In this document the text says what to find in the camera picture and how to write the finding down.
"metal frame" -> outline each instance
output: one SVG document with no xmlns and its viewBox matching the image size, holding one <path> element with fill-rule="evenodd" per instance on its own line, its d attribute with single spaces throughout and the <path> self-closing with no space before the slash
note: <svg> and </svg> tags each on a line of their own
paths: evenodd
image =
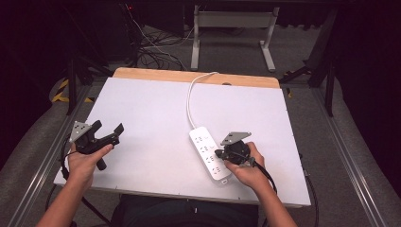
<svg viewBox="0 0 401 227">
<path fill-rule="evenodd" d="M 269 71 L 274 72 L 275 66 L 269 51 L 269 44 L 277 20 L 278 11 L 279 8 L 274 8 L 273 12 L 199 11 L 199 7 L 195 6 L 191 70 L 198 71 L 201 47 L 201 41 L 199 39 L 200 27 L 268 27 L 269 30 L 266 39 L 259 43 Z"/>
<path fill-rule="evenodd" d="M 51 167 L 53 166 L 54 161 L 59 157 L 60 150 L 62 147 L 62 143 L 64 141 L 65 136 L 70 132 L 71 127 L 74 124 L 75 117 L 79 111 L 80 106 L 84 103 L 85 98 L 89 94 L 89 90 L 91 86 L 84 86 L 80 89 L 78 94 L 78 103 L 74 108 L 74 111 L 71 114 L 67 115 L 62 122 L 61 128 L 56 135 L 56 138 L 53 140 L 52 145 L 49 148 L 49 151 L 46 153 L 44 160 L 42 161 L 39 169 L 36 171 L 33 176 L 24 197 L 22 198 L 20 204 L 18 205 L 14 215 L 12 216 L 8 227 L 22 226 L 32 205 L 36 198 L 39 196 L 39 193 L 44 185 L 44 181 L 46 180 Z"/>
<path fill-rule="evenodd" d="M 369 189 L 362 172 L 360 171 L 357 163 L 348 151 L 348 147 L 346 147 L 345 142 L 342 139 L 335 119 L 331 117 L 325 109 L 326 105 L 324 104 L 324 98 L 321 91 L 319 88 L 312 88 L 311 91 L 313 96 L 318 101 L 322 114 L 324 115 L 324 119 L 332 132 L 339 156 L 348 172 L 348 176 L 350 177 L 351 183 L 357 192 L 357 196 L 359 197 L 360 202 L 365 210 L 366 216 L 368 217 L 372 226 L 388 226 L 375 204 L 371 190 Z"/>
</svg>

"person's right hand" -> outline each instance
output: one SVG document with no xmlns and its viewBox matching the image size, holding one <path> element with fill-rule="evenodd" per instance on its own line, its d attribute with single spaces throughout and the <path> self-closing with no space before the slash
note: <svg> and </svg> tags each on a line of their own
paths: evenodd
<svg viewBox="0 0 401 227">
<path fill-rule="evenodd" d="M 262 167 L 265 167 L 265 158 L 259 153 L 256 145 L 253 142 L 249 142 L 247 145 L 251 150 L 251 157 L 253 157 Z M 257 190 L 260 187 L 266 187 L 267 184 L 270 185 L 269 180 L 257 167 L 238 166 L 228 160 L 224 160 L 224 164 L 242 183 L 253 190 Z"/>
</svg>

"wrist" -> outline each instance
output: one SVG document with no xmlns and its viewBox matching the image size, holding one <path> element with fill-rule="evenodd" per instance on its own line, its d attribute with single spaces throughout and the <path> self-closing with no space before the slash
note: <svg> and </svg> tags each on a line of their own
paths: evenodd
<svg viewBox="0 0 401 227">
<path fill-rule="evenodd" d="M 254 183 L 251 186 L 251 189 L 255 194 L 259 194 L 265 191 L 273 191 L 273 188 L 271 187 L 270 182 L 266 177 L 263 177 L 262 179 L 260 179 L 260 181 Z"/>
<path fill-rule="evenodd" d="M 68 178 L 64 188 L 74 190 L 83 195 L 86 191 L 86 183 L 76 178 Z"/>
</svg>

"person's left hand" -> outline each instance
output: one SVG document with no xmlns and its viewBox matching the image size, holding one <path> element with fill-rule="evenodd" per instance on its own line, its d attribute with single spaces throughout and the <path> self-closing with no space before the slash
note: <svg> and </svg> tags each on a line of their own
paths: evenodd
<svg viewBox="0 0 401 227">
<path fill-rule="evenodd" d="M 97 161 L 112 150 L 113 145 L 107 145 L 92 154 L 81 154 L 79 152 L 68 155 L 68 166 L 70 175 L 68 182 L 77 183 L 83 190 L 89 189 L 94 179 L 94 171 Z M 71 152 L 76 151 L 76 145 L 71 146 Z"/>
</svg>

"white power strip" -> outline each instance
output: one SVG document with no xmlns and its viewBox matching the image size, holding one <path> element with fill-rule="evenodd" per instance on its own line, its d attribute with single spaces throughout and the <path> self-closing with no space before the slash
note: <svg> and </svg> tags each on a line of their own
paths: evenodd
<svg viewBox="0 0 401 227">
<path fill-rule="evenodd" d="M 189 136 L 212 178 L 223 184 L 228 183 L 227 178 L 231 175 L 231 171 L 215 154 L 215 150 L 218 149 L 218 146 L 209 131 L 205 127 L 198 127 L 192 130 Z"/>
</svg>

